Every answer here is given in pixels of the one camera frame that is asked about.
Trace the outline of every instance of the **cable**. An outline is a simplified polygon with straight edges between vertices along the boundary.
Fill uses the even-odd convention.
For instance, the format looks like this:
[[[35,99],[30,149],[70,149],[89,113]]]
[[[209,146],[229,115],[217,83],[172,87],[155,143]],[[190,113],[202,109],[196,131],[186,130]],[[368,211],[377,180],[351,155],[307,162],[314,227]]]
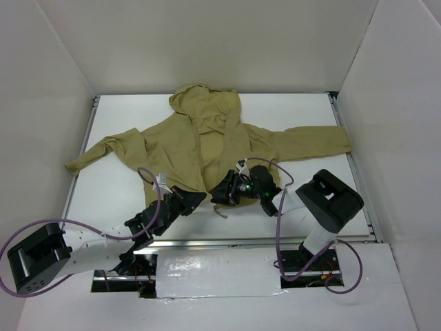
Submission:
[[[265,162],[268,162],[268,163],[272,164],[276,168],[279,168],[280,170],[282,170],[291,179],[291,181],[288,184],[286,184],[285,187],[288,187],[288,186],[294,184],[294,177],[292,177],[292,175],[288,171],[286,171],[285,169],[280,167],[276,162],[273,162],[273,161],[268,160],[268,159],[264,159],[262,157],[249,157],[247,160],[260,160],[260,161],[265,161]]]
[[[268,159],[264,159],[262,157],[250,157],[248,158],[249,160],[261,160],[261,161],[266,161],[270,164],[272,164],[273,166],[276,166],[277,168],[279,168],[280,170],[282,170],[285,174],[288,175],[288,177],[291,179],[291,182],[289,182],[288,184],[285,185],[285,187],[283,188],[283,192],[282,192],[282,197],[280,198],[280,203],[278,206],[278,210],[283,210],[283,201],[285,200],[285,196],[287,194],[287,187],[294,184],[294,178],[291,176],[291,174],[286,171],[285,169],[283,169],[281,166],[279,166],[277,163],[270,161]],[[344,291],[335,291],[332,290],[329,286],[328,286],[328,282],[335,278],[335,277],[339,277],[337,274],[333,274],[330,277],[326,278],[325,281],[325,287],[328,291],[335,293],[335,294],[346,294],[346,293],[350,293],[353,290],[355,290],[357,288],[357,286],[360,284],[361,280],[362,280],[362,276],[363,276],[363,265],[362,265],[362,261],[360,258],[360,255],[358,255],[358,253],[356,252],[356,250],[346,241],[341,240],[341,239],[336,239],[335,241],[332,241],[331,243],[327,244],[324,248],[322,248],[317,254],[315,254],[304,266],[302,269],[300,269],[300,271],[295,274],[294,276],[288,276],[285,274],[285,271],[283,270],[283,263],[282,263],[282,254],[280,252],[280,224],[282,221],[282,212],[278,212],[277,213],[277,224],[276,224],[276,254],[277,254],[277,265],[278,265],[278,269],[280,270],[280,274],[282,276],[282,278],[286,281],[295,281],[296,279],[298,279],[302,273],[304,273],[310,266],[311,264],[313,264],[319,257],[321,257],[323,255],[323,253],[325,253],[328,248],[330,248],[335,242],[338,243],[343,243],[345,244],[347,247],[349,247],[352,252],[355,254],[357,260],[358,260],[358,264],[360,266],[360,272],[358,274],[358,279],[356,281],[356,283],[349,288],[348,290],[344,290]]]
[[[108,292],[110,292],[109,279],[107,278],[107,275],[105,274],[104,270],[100,270],[100,271],[101,271],[101,274],[103,274],[103,277],[104,277],[105,288],[107,289]]]
[[[120,240],[132,240],[132,239],[138,238],[139,236],[143,235],[153,225],[153,223],[155,222],[155,220],[156,220],[156,218],[157,218],[157,216],[159,214],[159,210],[160,210],[160,207],[161,207],[161,191],[160,191],[160,188],[159,188],[158,181],[156,180],[156,177],[154,176],[154,174],[150,170],[148,170],[146,168],[140,167],[140,168],[138,168],[137,171],[138,171],[138,174],[141,176],[141,178],[144,181],[146,181],[147,183],[153,183],[156,186],[156,192],[158,193],[158,203],[156,204],[156,211],[155,211],[155,213],[154,213],[154,215],[152,217],[152,220],[140,232],[138,232],[138,233],[136,233],[136,234],[134,234],[132,236],[128,236],[128,237],[117,237],[117,236],[114,236],[114,235],[111,235],[111,234],[103,234],[103,232],[101,230],[99,230],[97,228],[94,228],[93,226],[90,226],[88,224],[81,223],[81,222],[78,222],[78,221],[74,221],[74,220],[71,220],[71,219],[60,219],[60,218],[41,219],[39,221],[34,221],[34,222],[32,222],[32,223],[30,223],[28,225],[25,225],[22,228],[18,229],[15,233],[13,233],[12,236],[9,237],[8,240],[6,240],[5,244],[0,249],[0,260],[1,260],[2,256],[5,254],[6,248],[9,246],[9,244],[19,234],[21,234],[23,231],[27,230],[28,228],[31,228],[32,226],[39,225],[39,224],[60,223],[60,222],[74,224],[74,225],[78,225],[78,226],[81,226],[83,228],[86,228],[86,229],[88,229],[88,230],[90,230],[92,232],[95,232],[95,233],[99,234],[100,236],[104,235],[108,239],[113,239],[113,240],[118,240],[118,241],[120,241]],[[141,171],[145,171],[146,173],[148,173],[151,176],[153,182],[148,181],[141,174]],[[8,293],[9,295],[12,295],[13,297],[16,297],[16,298],[32,298],[32,297],[36,297],[38,295],[41,295],[43,293],[49,292],[51,289],[57,287],[58,285],[60,285],[64,281],[67,281],[72,275],[73,274],[69,274],[68,276],[62,278],[62,280],[58,281],[54,285],[51,285],[49,288],[45,288],[45,289],[43,289],[41,291],[38,291],[38,292],[35,292],[35,293],[29,293],[29,294],[19,294],[19,293],[16,293],[16,292],[10,290],[8,287],[6,287],[5,283],[3,282],[3,279],[0,276],[0,288],[3,291],[5,291],[6,293]]]

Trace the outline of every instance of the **white wall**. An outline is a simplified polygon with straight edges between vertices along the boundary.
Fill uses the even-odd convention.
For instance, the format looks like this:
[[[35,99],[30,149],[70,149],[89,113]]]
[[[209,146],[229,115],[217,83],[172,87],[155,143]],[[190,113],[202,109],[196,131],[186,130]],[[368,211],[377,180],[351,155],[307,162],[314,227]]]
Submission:
[[[420,330],[441,325],[441,27],[380,0],[338,105]]]
[[[35,3],[0,1],[0,245],[20,226],[61,215],[92,96]],[[1,265],[12,286],[7,261]],[[24,300],[0,291],[0,330]]]
[[[377,0],[38,0],[99,94],[339,90]]]
[[[422,0],[432,15],[441,23],[441,1],[440,0]]]

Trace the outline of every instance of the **wire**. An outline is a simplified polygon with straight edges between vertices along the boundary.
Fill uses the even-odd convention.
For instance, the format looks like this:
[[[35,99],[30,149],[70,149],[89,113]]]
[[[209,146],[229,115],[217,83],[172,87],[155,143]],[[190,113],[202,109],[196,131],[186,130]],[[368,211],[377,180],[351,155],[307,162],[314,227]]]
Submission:
[[[139,284],[138,284],[138,268],[135,266],[135,286],[136,290],[139,292]]]
[[[320,279],[316,279],[315,281],[312,281],[311,283],[307,284],[306,287],[308,288],[309,286],[311,286],[319,281],[320,281]]]
[[[64,223],[69,223],[69,224],[74,224],[74,225],[78,225],[81,226],[83,228],[86,228],[92,232],[95,232],[97,234],[99,234],[100,236],[105,236],[105,238],[108,239],[113,239],[113,240],[132,240],[135,238],[138,238],[139,236],[143,235],[144,233],[147,232],[147,230],[149,230],[149,228],[152,227],[153,223],[155,222],[156,218],[158,217],[159,214],[159,210],[161,207],[161,191],[159,188],[159,184],[158,181],[156,180],[156,177],[154,176],[154,174],[148,170],[147,168],[138,168],[138,174],[141,176],[141,178],[146,181],[147,183],[153,183],[156,186],[156,192],[158,194],[158,203],[156,204],[156,211],[152,217],[152,220],[138,233],[132,235],[132,236],[128,236],[128,237],[117,237],[111,234],[105,234],[104,232],[102,232],[101,230],[94,228],[93,226],[90,226],[88,224],[85,223],[81,223],[79,221],[74,221],[71,219],[61,219],[61,218],[51,218],[51,219],[41,219],[39,221],[34,221],[28,225],[23,226],[22,228],[18,229],[15,233],[13,233],[11,235],[11,237],[9,237],[8,240],[6,240],[5,244],[1,247],[0,249],[0,260],[2,258],[2,256],[5,254],[6,248],[9,246],[9,244],[19,235],[21,234],[23,231],[27,230],[28,228],[31,228],[33,226],[39,225],[39,224],[47,224],[47,223],[60,223],[60,222],[64,222]],[[148,173],[153,182],[148,181],[142,174],[141,171],[145,171],[146,173]],[[9,289],[6,284],[3,282],[3,279],[0,276],[0,288],[8,293],[9,295],[12,295],[13,297],[16,298],[32,298],[32,297],[36,297],[38,295],[41,295],[43,293],[49,292],[50,290],[52,290],[53,288],[57,287],[58,285],[60,285],[61,283],[63,283],[64,281],[67,281],[71,276],[73,276],[73,274],[69,274],[68,276],[62,278],[62,280],[58,281],[57,283],[55,283],[54,285],[48,287],[48,288],[44,288],[41,291],[35,292],[35,293],[28,293],[28,294],[19,294],[16,293],[14,291],[12,291],[11,289]]]
[[[265,162],[268,162],[268,163],[272,164],[276,168],[282,170],[289,177],[289,179],[291,179],[291,181],[288,184],[286,184],[285,187],[288,187],[288,186],[294,184],[294,177],[292,177],[292,175],[288,171],[286,171],[285,169],[280,167],[276,162],[273,162],[273,161],[268,160],[268,159],[264,159],[262,157],[249,157],[248,160],[260,160],[260,161],[265,161]]]
[[[300,271],[295,274],[294,276],[288,276],[285,274],[285,270],[283,269],[283,263],[282,263],[282,254],[280,252],[280,224],[282,221],[282,212],[281,210],[283,210],[283,201],[285,200],[285,196],[287,194],[287,187],[294,184],[294,178],[291,176],[291,174],[286,171],[285,169],[283,169],[281,166],[279,166],[277,163],[270,161],[268,159],[264,159],[262,157],[250,157],[248,158],[249,160],[261,160],[261,161],[266,161],[270,164],[272,164],[273,166],[276,166],[278,169],[282,170],[285,174],[288,175],[288,177],[291,179],[291,182],[289,182],[288,184],[285,185],[285,187],[283,188],[283,192],[282,192],[282,197],[280,198],[280,203],[278,206],[278,214],[277,214],[277,223],[276,223],[276,255],[277,255],[277,264],[278,264],[278,269],[280,270],[280,274],[282,276],[282,278],[286,281],[295,281],[296,279],[298,279],[310,266],[311,264],[313,264],[319,257],[321,257],[323,255],[323,253],[325,253],[328,248],[330,248],[335,242],[338,243],[343,243],[345,244],[347,247],[349,247],[349,249],[355,254],[357,260],[358,260],[358,265],[360,267],[360,272],[358,274],[358,278],[356,283],[349,288],[348,290],[344,290],[344,291],[335,291],[332,290],[329,286],[328,283],[331,279],[339,277],[339,275],[337,274],[333,274],[330,277],[326,278],[325,281],[325,287],[328,291],[335,293],[335,294],[346,294],[346,293],[350,293],[353,290],[355,290],[357,288],[357,286],[360,284],[361,280],[362,280],[362,276],[363,276],[363,264],[360,258],[360,255],[358,255],[358,253],[356,252],[356,250],[346,241],[341,240],[341,239],[336,239],[335,241],[332,241],[331,243],[327,244],[324,248],[322,248],[317,254],[315,254],[304,266],[302,269],[300,269]]]
[[[325,263],[328,263],[331,266],[331,272],[330,273],[332,274],[332,272],[334,271],[334,266],[328,260],[325,260]]]
[[[142,174],[141,171],[148,172],[149,174],[150,174],[150,171],[149,171],[147,168],[144,168],[144,167],[139,167],[139,168],[136,170],[136,172],[139,174],[140,178],[142,178],[144,182],[149,183],[150,185],[153,185],[153,183],[154,183],[154,179],[155,179],[155,176],[152,177],[152,178],[153,178],[153,181],[149,181],[147,178],[144,177],[144,175]]]
[[[108,292],[110,292],[109,279],[107,278],[107,275],[105,274],[104,270],[100,270],[100,271],[101,271],[101,274],[103,274],[103,277],[104,277],[105,288],[107,289]]]
[[[152,280],[152,278],[150,277],[150,275],[149,275],[149,273],[147,272],[147,270],[144,269],[144,267],[143,267],[140,263],[138,263],[138,266],[139,266],[139,269],[141,269],[141,271],[144,271],[145,274],[147,275],[147,277],[148,277],[148,279],[149,279],[149,283],[153,284],[153,280]]]

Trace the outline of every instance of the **sleeve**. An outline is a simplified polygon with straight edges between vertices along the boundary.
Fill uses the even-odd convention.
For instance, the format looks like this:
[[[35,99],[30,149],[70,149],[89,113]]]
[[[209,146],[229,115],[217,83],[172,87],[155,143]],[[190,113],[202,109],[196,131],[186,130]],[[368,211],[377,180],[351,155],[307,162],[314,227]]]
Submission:
[[[339,126],[301,126],[283,132],[246,126],[276,151],[278,161],[328,157],[351,151],[346,131]]]
[[[74,176],[78,176],[81,169],[98,161],[111,151],[114,151],[117,157],[133,170],[136,170],[140,165],[145,165],[147,161],[144,137],[137,129],[133,128],[124,133],[101,139],[87,152],[66,163],[66,169]]]

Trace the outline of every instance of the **jacket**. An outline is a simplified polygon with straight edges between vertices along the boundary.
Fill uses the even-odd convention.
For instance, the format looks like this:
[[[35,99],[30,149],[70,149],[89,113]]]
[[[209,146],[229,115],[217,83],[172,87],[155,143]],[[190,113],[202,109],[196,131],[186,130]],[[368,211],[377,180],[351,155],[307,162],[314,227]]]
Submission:
[[[350,152],[343,128],[338,126],[298,127],[272,132],[240,121],[240,99],[234,90],[214,90],[202,85],[185,86],[169,98],[174,114],[139,132],[133,128],[103,138],[65,166],[77,176],[81,169],[115,152],[129,168],[146,167],[155,175],[167,174],[167,185],[190,192],[208,192],[248,157],[275,162],[294,161]],[[276,185],[274,166],[249,161],[249,168],[263,164]],[[146,205],[157,199],[144,183]],[[242,199],[240,205],[252,203]]]

